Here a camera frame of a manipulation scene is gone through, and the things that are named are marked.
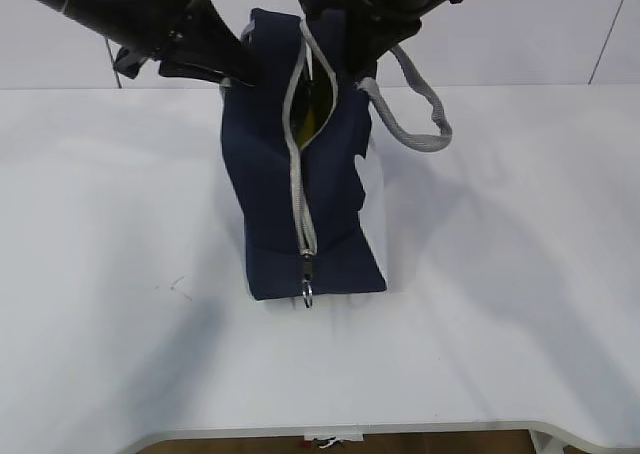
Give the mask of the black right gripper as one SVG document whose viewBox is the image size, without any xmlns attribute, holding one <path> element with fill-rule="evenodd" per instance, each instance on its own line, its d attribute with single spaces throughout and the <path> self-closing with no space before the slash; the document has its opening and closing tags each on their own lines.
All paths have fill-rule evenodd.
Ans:
<svg viewBox="0 0 640 454">
<path fill-rule="evenodd" d="M 350 74 L 370 69 L 392 46 L 414 36 L 421 18 L 443 3 L 463 0 L 299 0 L 305 15 L 326 10 L 345 16 L 344 66 Z"/>
</svg>

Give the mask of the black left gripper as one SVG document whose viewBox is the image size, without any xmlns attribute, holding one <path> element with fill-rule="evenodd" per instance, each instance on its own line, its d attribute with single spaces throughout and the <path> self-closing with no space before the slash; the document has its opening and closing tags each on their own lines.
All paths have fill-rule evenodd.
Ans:
<svg viewBox="0 0 640 454">
<path fill-rule="evenodd" d="M 211 0 L 65 0 L 64 14 L 120 45 L 114 70 L 134 79 L 147 60 L 166 51 L 189 7 L 189 65 L 163 60 L 158 74 L 209 83 L 229 78 L 255 86 L 259 63 Z"/>
</svg>

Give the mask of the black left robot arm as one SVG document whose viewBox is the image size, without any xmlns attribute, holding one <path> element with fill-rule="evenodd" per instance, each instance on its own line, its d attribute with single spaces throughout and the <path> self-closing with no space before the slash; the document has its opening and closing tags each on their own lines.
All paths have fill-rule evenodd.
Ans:
<svg viewBox="0 0 640 454">
<path fill-rule="evenodd" d="M 212 0 L 36 0 L 119 44 L 114 70 L 134 79 L 148 61 L 166 78 L 253 86 L 262 70 Z"/>
</svg>

